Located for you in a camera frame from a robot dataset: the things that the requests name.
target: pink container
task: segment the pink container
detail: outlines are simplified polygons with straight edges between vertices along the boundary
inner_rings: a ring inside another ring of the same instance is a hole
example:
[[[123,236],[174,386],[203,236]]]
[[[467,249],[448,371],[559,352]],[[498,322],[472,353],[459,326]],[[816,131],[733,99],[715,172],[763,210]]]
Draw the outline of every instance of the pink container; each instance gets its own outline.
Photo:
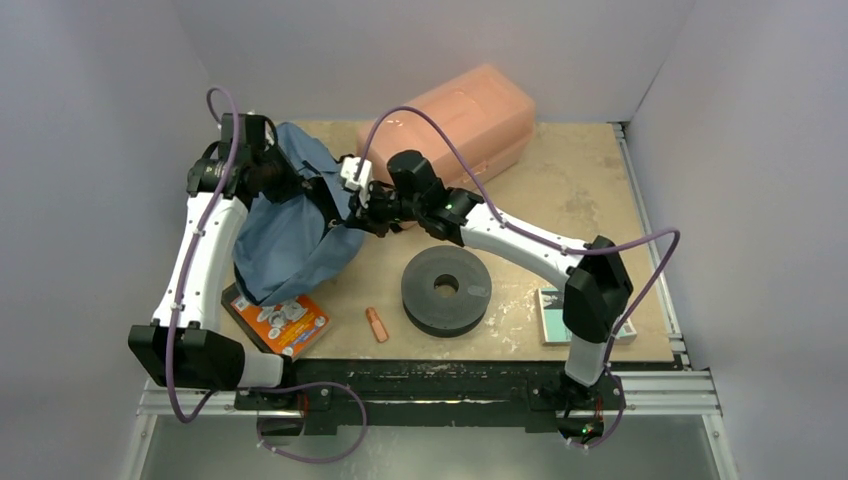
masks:
[[[516,163],[533,136],[536,104],[490,65],[454,78],[406,105],[432,117],[483,182]],[[359,129],[359,155],[373,123]],[[410,149],[430,160],[445,185],[475,190],[439,134],[410,112],[390,115],[377,130],[367,155],[374,164],[374,178],[391,183],[386,163]]]

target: black disc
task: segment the black disc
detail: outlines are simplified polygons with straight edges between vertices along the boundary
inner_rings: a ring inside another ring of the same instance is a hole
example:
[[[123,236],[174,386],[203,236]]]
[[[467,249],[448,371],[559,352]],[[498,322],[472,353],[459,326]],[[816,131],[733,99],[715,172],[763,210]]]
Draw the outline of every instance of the black disc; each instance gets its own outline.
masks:
[[[416,255],[403,271],[400,290],[416,327],[435,337],[456,337],[483,319],[492,278],[473,253],[445,245]]]

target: white wall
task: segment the white wall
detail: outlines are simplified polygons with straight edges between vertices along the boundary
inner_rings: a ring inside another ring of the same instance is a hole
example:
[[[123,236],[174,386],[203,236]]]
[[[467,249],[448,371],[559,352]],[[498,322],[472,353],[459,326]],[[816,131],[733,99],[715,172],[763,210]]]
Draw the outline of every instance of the white wall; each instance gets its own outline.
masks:
[[[6,0],[0,45],[0,476],[113,479],[206,72],[164,0]]]
[[[629,129],[743,478],[845,478],[848,4],[697,2]]]
[[[364,118],[483,62],[542,119],[629,120],[694,0],[174,0],[211,78],[277,118]]]

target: worn surface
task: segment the worn surface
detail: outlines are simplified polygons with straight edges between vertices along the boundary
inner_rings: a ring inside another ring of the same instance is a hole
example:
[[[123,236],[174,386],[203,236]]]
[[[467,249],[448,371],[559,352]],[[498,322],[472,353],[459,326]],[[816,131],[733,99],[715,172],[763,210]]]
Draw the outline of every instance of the worn surface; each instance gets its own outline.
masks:
[[[353,122],[305,122],[301,126],[324,142],[335,156],[354,150]],[[606,124],[539,124],[522,160],[486,184],[506,213],[568,237],[593,239],[602,234],[616,243],[641,236],[636,206],[612,127]],[[400,279],[418,252],[443,244],[414,227],[384,239],[367,237],[354,261],[310,296],[335,326],[309,350],[309,357],[452,360],[555,360],[568,347],[542,345],[536,289],[546,282],[486,252],[474,251],[492,276],[492,301],[484,320],[457,338],[430,337],[406,318]],[[623,254],[635,288],[651,274],[646,248]],[[375,307],[390,340],[378,344],[365,309]],[[223,333],[249,343],[221,310]],[[613,360],[671,360],[656,293],[633,315],[638,337],[613,350]]]

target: book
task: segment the book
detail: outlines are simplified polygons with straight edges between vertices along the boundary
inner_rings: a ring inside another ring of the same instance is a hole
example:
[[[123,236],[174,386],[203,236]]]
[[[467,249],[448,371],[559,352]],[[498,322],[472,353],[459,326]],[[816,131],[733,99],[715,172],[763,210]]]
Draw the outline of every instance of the book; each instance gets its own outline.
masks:
[[[330,328],[330,318],[306,295],[273,307],[253,305],[235,284],[221,295],[224,309],[250,340],[266,353],[297,359]]]
[[[562,308],[565,295],[555,288],[540,288],[536,290],[536,307],[542,322],[544,345],[571,344],[571,330],[565,327]],[[632,343],[636,339],[636,329],[628,318],[615,336],[616,344]]]

